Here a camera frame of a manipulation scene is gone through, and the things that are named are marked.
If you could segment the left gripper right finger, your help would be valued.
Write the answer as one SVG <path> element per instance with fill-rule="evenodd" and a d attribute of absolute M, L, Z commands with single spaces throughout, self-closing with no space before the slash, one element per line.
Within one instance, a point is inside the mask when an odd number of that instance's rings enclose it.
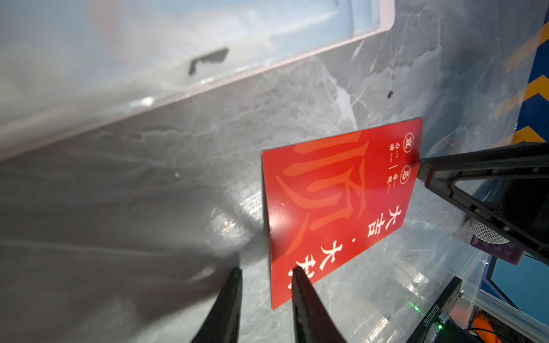
<path fill-rule="evenodd" d="M 295 341 L 345 342 L 303 268 L 293 269 L 291 286 Z"/>

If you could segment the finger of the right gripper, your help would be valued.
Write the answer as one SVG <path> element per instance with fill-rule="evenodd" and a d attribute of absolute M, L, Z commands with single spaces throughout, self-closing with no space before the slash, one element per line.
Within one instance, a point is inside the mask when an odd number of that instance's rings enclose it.
<path fill-rule="evenodd" d="M 423 159 L 417 177 L 469 218 L 548 263 L 548 143 Z"/>

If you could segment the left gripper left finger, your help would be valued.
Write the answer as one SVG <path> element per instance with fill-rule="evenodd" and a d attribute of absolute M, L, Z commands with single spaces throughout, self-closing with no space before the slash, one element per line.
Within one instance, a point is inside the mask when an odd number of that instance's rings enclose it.
<path fill-rule="evenodd" d="M 242 291 L 242 270 L 235 267 L 192 343 L 238 342 Z"/>

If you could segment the red card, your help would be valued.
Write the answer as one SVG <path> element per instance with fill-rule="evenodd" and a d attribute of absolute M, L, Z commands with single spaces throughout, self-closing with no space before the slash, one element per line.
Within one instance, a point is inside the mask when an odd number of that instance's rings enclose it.
<path fill-rule="evenodd" d="M 422 133 L 410 119 L 263 151 L 273 309 L 294 268 L 317 282 L 403 226 Z"/>

